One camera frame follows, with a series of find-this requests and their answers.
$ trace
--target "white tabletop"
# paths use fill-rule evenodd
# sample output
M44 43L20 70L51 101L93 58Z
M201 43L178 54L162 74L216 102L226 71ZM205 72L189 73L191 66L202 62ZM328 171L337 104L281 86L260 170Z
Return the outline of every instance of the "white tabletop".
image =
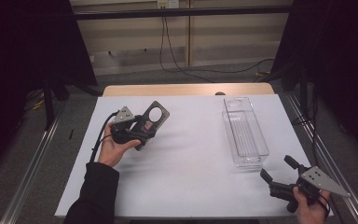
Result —
M269 186L258 172L244 172L234 166L222 118L224 97L99 98L55 215L64 217L78 198L85 165L108 115L124 105L135 115L143 114L157 100L171 116L143 151L129 150L115 167L120 171L117 217L292 216L286 211L286 201L269 196ZM269 149L263 167L275 181L295 183L297 172L283 161L284 156L290 155L306 166L310 164L278 95L247 97Z

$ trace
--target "transparent box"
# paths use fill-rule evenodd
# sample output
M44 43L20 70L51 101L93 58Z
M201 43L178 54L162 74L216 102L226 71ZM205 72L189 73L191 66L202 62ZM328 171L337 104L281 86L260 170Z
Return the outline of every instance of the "transparent box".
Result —
M224 99L223 119L235 166L261 170L269 149L247 97Z

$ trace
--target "aluminum rail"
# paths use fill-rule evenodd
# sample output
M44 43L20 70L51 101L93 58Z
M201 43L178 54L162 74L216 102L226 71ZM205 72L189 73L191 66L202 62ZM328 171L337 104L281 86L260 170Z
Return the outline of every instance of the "aluminum rail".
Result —
M58 127L60 118L63 114L63 110L66 102L62 102L58 107L58 115L55 120L52 122L48 130L43 134L42 140L37 147L37 150L34 154L34 157L31 160L30 165L28 166L27 172L25 173L19 187L16 190L16 193L12 197L7 210L1 218L0 224L12 224L16 223L17 218L21 212L22 206L25 203L25 200L28 196L31 186L36 178L37 172L39 170L40 164L42 163L43 158L45 157L48 146L51 142L52 137L55 134L55 131Z
M295 110L297 116L299 118L301 117L301 109L299 106L298 99L292 94L288 94L289 101ZM313 130L314 127L311 123L306 122L303 124L304 130L307 133L308 137L310 138L310 141L313 139ZM349 185L348 181L345 179L343 174L339 171L336 163L334 162L333 158L331 157L330 153L327 150L327 147L324 145L324 142L322 141L319 134L316 134L315 136L315 146L316 146L316 152L318 153L319 158L324 163L324 166L327 170L327 172L330 174L330 176L338 182L338 184L343 187L345 190L347 190L350 194L350 198L342 197L343 201L347 205L348 209L351 211L351 214L353 215L353 218L356 220L356 223L358 223L358 197L352 190L351 186Z
M268 6L268 7L205 7L205 8L170 8L170 9L144 9L125 11L90 11L74 14L38 14L26 15L25 18L43 20L106 20L129 18L153 18L153 17L182 17L182 16L215 16L215 15L240 15L240 14L271 14L271 13L310 13L322 11L319 5L292 7L292 6Z

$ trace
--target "hand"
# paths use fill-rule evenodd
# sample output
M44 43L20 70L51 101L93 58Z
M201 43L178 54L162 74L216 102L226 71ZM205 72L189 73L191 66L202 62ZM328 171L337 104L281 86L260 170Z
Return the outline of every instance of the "hand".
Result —
M324 224L325 211L320 204L315 203L313 205L307 204L306 196L298 190L298 187L293 188L293 193L295 198L298 201L297 208L297 220L300 224ZM330 192L322 190L321 194L325 197L326 200L330 197ZM327 201L324 198L320 197L319 200L321 203L326 206Z
M110 167L114 167L117 165L124 153L132 148L141 144L139 140L131 140L125 144L116 143L111 137L112 133L110 132L110 128L112 123L108 123L103 132L103 142L101 146L101 153L98 158L98 162L108 165Z

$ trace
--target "black cable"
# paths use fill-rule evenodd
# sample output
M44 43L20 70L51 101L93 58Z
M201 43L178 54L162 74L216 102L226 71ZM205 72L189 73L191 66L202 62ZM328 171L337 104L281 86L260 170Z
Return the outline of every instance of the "black cable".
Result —
M251 70L252 68L255 68L257 67L258 70L259 70L259 65L263 62L267 62L267 61L274 61L275 59L264 59L260 62L258 62L257 64L255 65L252 65L248 68L245 68L245 69L241 69L241 70L237 70L237 71L219 71L219 70L210 70L210 69L198 69L198 68L191 68L191 69L184 69L184 68L181 68L177 62L176 62L176 59L174 57L174 54L173 54L173 51L172 51L172 44L171 44L171 38L170 38L170 34L169 34L169 29L168 29L168 23L167 23L167 18L162 18L162 22L163 22L163 28L162 28L162 38L161 38L161 47L160 47L160 51L159 51L159 63L160 63L160 66L161 68L166 71L166 72L170 72L170 73L178 73L178 72L181 72L181 73L184 73L188 76L191 76L191 77L198 77L198 76L195 76L195 75L191 75L189 73L186 73L188 71L190 72L212 72L212 73L227 73L227 74L235 74L235 73L241 73L241 72L246 72L246 71L249 71ZM170 45L170 51L171 51L171 55L172 55L172 58L173 58L173 61L176 65L176 67L179 69L179 70L176 70L176 71L170 71L168 69L166 69L163 65L162 65L162 47L163 47L163 44L164 44L164 34L165 34L165 27L167 29L167 37L168 37L168 42L169 42L169 45ZM209 82L213 82L209 79L206 79L206 78L203 78L203 77L198 77L198 78L201 78L201 79L204 79L206 81L209 81Z
M187 75L187 76L200 78L200 79L205 80L205 81L207 81L207 82L212 82L212 83L214 83L213 81L211 81L211 80L209 80L209 79L207 79L207 78L199 77L199 76L195 76L195 75L191 75L191 74L185 72L183 69L181 69L181 68L179 67L179 65L178 65L177 62L176 62L175 57L173 56L172 46L171 46L171 40L170 40L170 35L169 35L169 33L168 33L168 26L167 26L167 37L168 37L168 41L169 41L169 44L170 44L171 55L172 55L172 58L173 58L173 61L174 61L175 65L176 65L176 67L179 69L179 71L175 71L175 72L169 71L169 70L167 70L167 69L162 65L162 59L161 59L161 58L162 58L162 57L161 57L161 54L162 54L162 53L161 53L161 52L162 52L162 46L164 45L164 34L165 34L165 24L166 24L166 22L167 22L167 18L162 17L162 38L161 38L162 40L161 40L161 48L160 48L160 50L159 50L159 64L161 65L161 68L162 68L164 71L166 71L166 72L170 72L170 73L182 72L183 74L185 74L185 75Z
M111 115L109 115L109 117L107 117L106 121L103 123L103 127L101 128L100 134L98 135L97 141L95 142L95 146L92 149L92 154L91 157L89 158L89 162L94 162L95 161L95 156L97 155L97 151L98 148L100 147L100 144L102 142L103 139L101 139L101 136L103 135L103 129L105 128L107 122L113 117L116 116L118 114L118 112L115 112Z
M104 136L104 137L100 140L100 144L101 144L101 142L102 142L105 138L110 137L110 136L112 136L112 134L108 134L107 136Z
M326 201L327 203L327 206L324 205L321 200L317 199L316 202L322 207L322 209L324 210L325 212L325 215L324 215L324 219L328 218L328 215L330 214L330 210L331 210L331 207L330 207L330 203L327 201L327 199L321 194L320 195L322 198L324 198L324 200Z
M307 114L301 115L296 119L293 119L291 121L292 125L298 125L298 124L304 124L308 122L312 122L314 119L316 119L316 114L318 112L318 103L317 103L317 95L316 95L315 86L312 92L312 99L310 101L310 104L308 105ZM312 110L312 117L309 117L309 113Z

